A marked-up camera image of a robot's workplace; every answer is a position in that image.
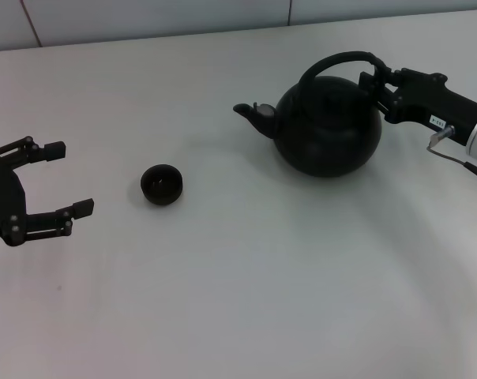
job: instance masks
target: white table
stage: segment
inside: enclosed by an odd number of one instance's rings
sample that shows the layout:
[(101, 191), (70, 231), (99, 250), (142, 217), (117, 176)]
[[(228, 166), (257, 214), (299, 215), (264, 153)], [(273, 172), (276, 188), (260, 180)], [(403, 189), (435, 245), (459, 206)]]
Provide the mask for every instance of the white table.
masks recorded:
[(0, 239), (0, 378), (477, 378), (477, 178), (409, 123), (307, 177), (231, 110), (351, 50), (477, 101), (477, 11), (0, 53), (0, 146), (67, 145), (17, 171), (28, 212), (96, 202), (69, 238)]

